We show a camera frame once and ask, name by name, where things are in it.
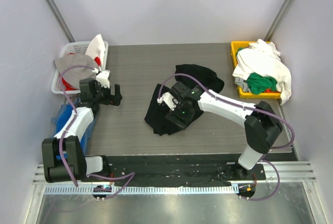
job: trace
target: red cloth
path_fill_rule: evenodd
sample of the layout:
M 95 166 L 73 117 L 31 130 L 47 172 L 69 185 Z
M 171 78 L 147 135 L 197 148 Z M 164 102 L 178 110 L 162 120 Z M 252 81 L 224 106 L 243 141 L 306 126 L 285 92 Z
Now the red cloth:
M 99 57 L 96 57 L 94 59 L 94 61 L 98 64 L 99 67 L 101 66 L 101 62 L 100 62 L 100 58 Z M 62 83 L 65 86 L 65 90 L 77 90 L 76 88 L 74 88 L 70 84 L 68 84 L 63 78 L 62 78 Z
M 98 64 L 99 67 L 101 66 L 101 62 L 100 62 L 100 58 L 99 57 L 96 57 L 94 59 L 94 61 Z
M 275 93 L 276 91 L 272 91 L 270 88 L 265 90 L 266 93 Z

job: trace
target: white fabric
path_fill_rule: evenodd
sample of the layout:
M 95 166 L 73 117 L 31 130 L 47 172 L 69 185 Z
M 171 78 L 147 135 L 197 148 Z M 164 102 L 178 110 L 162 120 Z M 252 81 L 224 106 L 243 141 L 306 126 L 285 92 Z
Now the white fabric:
M 101 67 L 104 64 L 104 54 L 105 54 L 105 44 L 102 38 L 102 35 L 96 35 L 93 40 L 89 43 L 85 54 L 90 56 L 92 59 L 99 57 Z
M 250 74 L 255 72 L 263 77 L 275 78 L 276 89 L 281 92 L 281 105 L 284 104 L 291 96 L 291 74 L 282 64 L 280 52 L 276 50 L 274 43 L 267 44 L 261 39 L 249 45 L 249 48 L 238 52 L 238 64 L 233 76 L 247 80 Z

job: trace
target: yellow plastic bin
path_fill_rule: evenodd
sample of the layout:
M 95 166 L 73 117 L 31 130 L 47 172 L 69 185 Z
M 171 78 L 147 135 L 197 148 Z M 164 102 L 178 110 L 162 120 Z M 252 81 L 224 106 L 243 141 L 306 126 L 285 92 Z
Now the yellow plastic bin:
M 237 65 L 237 58 L 236 58 L 236 52 L 237 50 L 242 47 L 245 48 L 249 45 L 249 43 L 253 43 L 255 41 L 232 41 L 231 42 L 231 57 L 233 59 L 234 68 Z M 238 95 L 240 98 L 273 98 L 273 99 L 279 99 L 281 96 L 281 93 L 260 93 L 258 95 L 253 93 L 245 93 L 241 89 L 240 86 L 237 86 Z

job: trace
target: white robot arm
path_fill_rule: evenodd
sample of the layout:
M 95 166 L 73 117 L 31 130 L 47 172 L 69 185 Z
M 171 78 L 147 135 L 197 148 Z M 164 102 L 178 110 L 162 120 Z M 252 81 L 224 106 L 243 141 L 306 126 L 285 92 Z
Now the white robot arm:
M 199 86 L 191 90 L 181 82 L 177 82 L 168 93 L 163 94 L 158 99 L 158 102 L 164 102 L 168 105 L 171 111 L 166 119 L 181 129 L 185 129 L 191 123 L 195 111 L 200 110 L 220 115 L 245 128 L 248 144 L 237 163 L 242 168 L 251 170 L 260 158 L 269 152 L 283 130 L 282 124 L 267 115 L 242 109 L 216 98 L 219 97 L 244 107 L 259 108 L 274 113 L 271 106 L 264 101 L 256 105 L 221 96 L 212 90 L 209 92 L 215 97 L 209 95 Z
M 42 143 L 42 155 L 44 163 L 44 175 L 47 182 L 59 182 L 70 180 L 68 172 L 59 158 L 59 140 L 64 135 L 63 153 L 77 180 L 82 180 L 91 173 L 107 175 L 109 166 L 105 156 L 83 155 L 80 141 L 89 124 L 96 117 L 99 105 L 118 106 L 122 100 L 120 85 L 115 84 L 114 95 L 110 91 L 110 71 L 101 71 L 96 79 L 86 78 L 80 81 L 81 103 L 73 110 L 64 127 L 52 138 L 44 139 Z

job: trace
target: metal frame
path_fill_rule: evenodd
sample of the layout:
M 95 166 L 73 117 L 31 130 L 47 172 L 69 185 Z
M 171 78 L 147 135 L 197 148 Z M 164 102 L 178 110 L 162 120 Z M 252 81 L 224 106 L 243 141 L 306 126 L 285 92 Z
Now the metal frame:
M 56 18 L 56 20 L 59 23 L 60 28 L 62 29 L 63 33 L 65 34 L 66 38 L 68 39 L 69 42 L 75 42 L 75 39 L 72 35 L 72 33 L 70 32 L 65 20 L 63 19 L 56 3 L 54 2 L 54 0 L 45 0 L 47 5 L 49 6 L 52 14 L 54 15 L 54 17 Z
M 276 173 L 266 163 L 262 163 L 266 173 L 266 180 L 258 183 L 277 182 Z M 279 171 L 281 183 L 302 182 L 316 223 L 328 223 L 316 191 L 316 178 L 310 162 L 273 162 Z M 38 165 L 33 179 L 33 196 L 25 223 L 36 223 L 42 204 L 43 195 L 47 194 L 86 194 L 91 195 L 95 185 L 101 182 L 81 182 L 79 188 L 75 188 L 71 182 L 47 183 L 44 178 L 43 164 Z M 238 190 L 236 183 L 252 183 L 252 181 L 233 181 L 231 187 L 211 188 L 153 188 L 153 187 L 128 187 L 122 194 L 211 194 L 211 193 L 235 193 Z
M 275 19 L 274 19 L 269 31 L 266 34 L 265 41 L 271 41 L 274 33 L 276 32 L 277 27 L 280 25 L 282 18 L 286 15 L 286 13 L 287 13 L 288 9 L 290 8 L 293 1 L 294 0 L 285 0 L 282 3 L 282 6 L 281 6 L 279 12 L 275 16 Z

